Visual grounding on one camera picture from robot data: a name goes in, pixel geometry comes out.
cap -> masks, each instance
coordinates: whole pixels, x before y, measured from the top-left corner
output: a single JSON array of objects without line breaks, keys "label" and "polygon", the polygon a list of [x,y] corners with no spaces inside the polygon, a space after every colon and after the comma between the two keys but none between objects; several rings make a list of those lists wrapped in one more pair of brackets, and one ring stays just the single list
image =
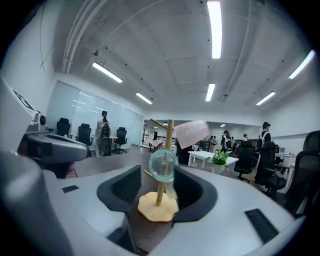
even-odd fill
[{"label": "cap", "polygon": [[262,128],[265,129],[265,128],[270,127],[270,126],[271,126],[270,123],[264,122],[263,125],[262,125]]}]

backpack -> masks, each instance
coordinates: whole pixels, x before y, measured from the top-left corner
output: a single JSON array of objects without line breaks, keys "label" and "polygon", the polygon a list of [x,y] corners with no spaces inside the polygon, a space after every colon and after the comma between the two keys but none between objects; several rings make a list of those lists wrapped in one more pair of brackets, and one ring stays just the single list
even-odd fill
[{"label": "backpack", "polygon": [[258,141],[256,142],[256,146],[257,146],[258,149],[263,149],[263,148],[265,148],[265,146],[266,146],[265,137],[266,137],[266,135],[267,135],[268,133],[269,133],[269,132],[266,131],[262,137],[259,135]]},{"label": "backpack", "polygon": [[227,149],[231,149],[231,139],[227,138],[227,136],[223,135],[224,137],[224,148]]}]

green plant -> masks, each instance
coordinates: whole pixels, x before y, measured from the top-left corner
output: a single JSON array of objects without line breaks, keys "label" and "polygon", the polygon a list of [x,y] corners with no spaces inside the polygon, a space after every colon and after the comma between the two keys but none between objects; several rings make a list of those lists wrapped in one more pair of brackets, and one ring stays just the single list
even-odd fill
[{"label": "green plant", "polygon": [[218,153],[212,158],[212,163],[218,166],[224,166],[227,163],[229,153],[230,152],[223,153],[221,150],[218,150]]}]

black slot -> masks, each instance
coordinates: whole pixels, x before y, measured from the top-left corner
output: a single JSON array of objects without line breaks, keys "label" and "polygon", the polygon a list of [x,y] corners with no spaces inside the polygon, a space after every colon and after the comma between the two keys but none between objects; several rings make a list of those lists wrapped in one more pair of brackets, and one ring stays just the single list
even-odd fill
[{"label": "black slot", "polygon": [[264,244],[268,243],[279,234],[276,228],[259,209],[248,210],[244,213]]},{"label": "black slot", "polygon": [[76,185],[71,185],[71,186],[63,187],[62,190],[63,190],[64,193],[68,193],[68,192],[77,190],[78,188],[79,188],[79,187],[76,186]]}]

wooden base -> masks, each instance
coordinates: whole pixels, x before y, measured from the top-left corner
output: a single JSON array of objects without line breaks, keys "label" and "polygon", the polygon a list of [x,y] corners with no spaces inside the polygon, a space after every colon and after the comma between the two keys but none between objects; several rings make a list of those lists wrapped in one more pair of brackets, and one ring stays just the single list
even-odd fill
[{"label": "wooden base", "polygon": [[179,211],[175,199],[169,199],[163,193],[160,206],[156,206],[157,192],[149,192],[140,197],[138,211],[150,222],[170,222]]}]

